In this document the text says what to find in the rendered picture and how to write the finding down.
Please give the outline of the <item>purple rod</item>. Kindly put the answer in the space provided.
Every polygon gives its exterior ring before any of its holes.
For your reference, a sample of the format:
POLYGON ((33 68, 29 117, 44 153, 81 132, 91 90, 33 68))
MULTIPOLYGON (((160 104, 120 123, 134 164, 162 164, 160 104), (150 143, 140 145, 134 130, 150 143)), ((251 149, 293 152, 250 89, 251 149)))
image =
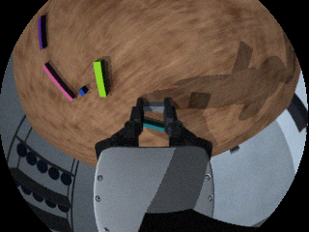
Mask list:
POLYGON ((45 34, 45 15, 42 15, 38 19, 38 31, 39 31, 40 50, 42 50, 47 47, 46 34, 45 34))

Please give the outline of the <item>pink rod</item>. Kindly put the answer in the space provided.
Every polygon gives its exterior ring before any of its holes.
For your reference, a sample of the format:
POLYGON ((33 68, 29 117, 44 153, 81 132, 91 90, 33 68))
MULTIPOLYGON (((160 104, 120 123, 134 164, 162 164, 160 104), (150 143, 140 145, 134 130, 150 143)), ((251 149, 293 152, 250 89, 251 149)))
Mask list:
POLYGON ((50 64, 47 62, 43 65, 43 69, 51 78, 51 80, 56 84, 56 86, 63 92, 63 94, 72 101, 75 98, 74 92, 65 84, 65 82, 60 78, 60 76, 53 70, 50 64))

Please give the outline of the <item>turquoise rod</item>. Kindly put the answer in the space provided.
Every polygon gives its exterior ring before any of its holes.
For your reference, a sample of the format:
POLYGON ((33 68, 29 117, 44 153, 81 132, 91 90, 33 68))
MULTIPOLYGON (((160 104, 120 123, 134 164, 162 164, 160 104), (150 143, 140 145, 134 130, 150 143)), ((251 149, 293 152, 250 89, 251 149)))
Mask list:
POLYGON ((151 121, 148 119, 144 119, 144 125, 143 127, 158 130, 158 131, 164 131, 164 124, 161 124, 159 122, 151 121))

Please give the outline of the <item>small blue cube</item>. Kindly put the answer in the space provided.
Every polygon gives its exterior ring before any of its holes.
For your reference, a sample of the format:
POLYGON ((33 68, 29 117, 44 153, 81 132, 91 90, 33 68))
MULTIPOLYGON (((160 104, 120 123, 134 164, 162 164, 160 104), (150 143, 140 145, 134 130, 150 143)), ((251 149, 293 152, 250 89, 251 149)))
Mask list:
POLYGON ((83 86, 83 87, 81 87, 80 89, 79 89, 79 94, 81 95, 81 96, 83 96, 83 95, 85 95, 87 92, 88 92, 88 89, 87 89, 87 87, 86 86, 83 86))

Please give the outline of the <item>lime green rod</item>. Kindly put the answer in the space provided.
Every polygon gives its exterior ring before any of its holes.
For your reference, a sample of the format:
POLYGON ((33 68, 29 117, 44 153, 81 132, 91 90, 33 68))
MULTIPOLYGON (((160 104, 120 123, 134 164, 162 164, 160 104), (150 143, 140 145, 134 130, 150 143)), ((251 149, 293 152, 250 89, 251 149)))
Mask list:
POLYGON ((99 95, 101 97, 107 97, 109 92, 108 92, 108 86, 107 86, 107 80, 106 80, 104 59, 97 60, 93 63, 94 63, 94 69, 95 69, 95 75, 96 75, 99 95))

